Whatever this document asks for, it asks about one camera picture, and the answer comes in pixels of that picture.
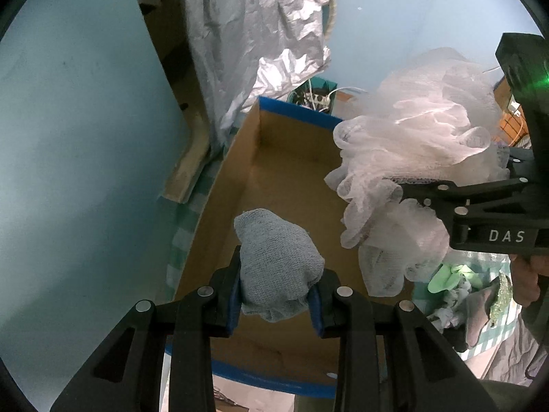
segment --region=finger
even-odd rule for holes
[[[511,263],[511,280],[513,281],[513,298],[517,304],[527,307],[540,296],[537,273],[524,258],[517,257]]]
[[[532,271],[549,276],[549,255],[533,255],[530,258],[530,266]]]

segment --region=gray knit fabric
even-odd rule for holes
[[[234,230],[242,242],[242,312],[277,322],[305,311],[324,269],[307,232],[267,209],[239,215]]]

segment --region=silver fabric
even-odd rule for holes
[[[182,0],[213,148],[255,97],[280,97],[324,70],[328,0]]]

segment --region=brown box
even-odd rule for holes
[[[308,231],[326,268],[341,283],[367,295],[357,249],[341,247],[346,202],[328,188],[326,174],[341,163],[332,129],[338,120],[306,108],[260,98],[249,112],[221,166],[187,258],[177,298],[206,285],[227,266],[239,244],[233,220],[264,207]],[[411,299],[412,283],[399,296],[376,298],[395,304]],[[260,377],[334,385],[339,340],[321,340],[308,312],[278,323],[240,316],[230,339],[211,342],[212,358]]]

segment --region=wall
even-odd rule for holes
[[[519,0],[337,0],[323,77],[372,90],[409,57],[440,46],[488,70],[498,66],[494,53],[503,32],[539,34]]]
[[[0,114],[0,355],[45,411],[163,286],[187,129],[136,0],[28,0]]]

